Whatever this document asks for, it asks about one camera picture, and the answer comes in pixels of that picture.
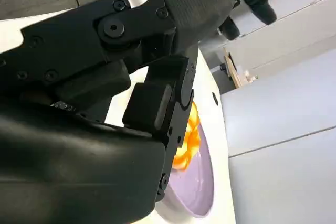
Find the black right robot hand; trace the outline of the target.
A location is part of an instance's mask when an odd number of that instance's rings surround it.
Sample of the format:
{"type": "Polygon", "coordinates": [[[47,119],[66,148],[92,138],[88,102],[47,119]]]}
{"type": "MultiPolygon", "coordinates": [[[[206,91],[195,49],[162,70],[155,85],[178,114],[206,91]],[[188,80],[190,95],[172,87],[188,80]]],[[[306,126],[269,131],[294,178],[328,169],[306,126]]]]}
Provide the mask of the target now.
{"type": "Polygon", "coordinates": [[[164,197],[198,42],[235,0],[97,0],[1,54],[1,223],[131,223],[164,197]]]}

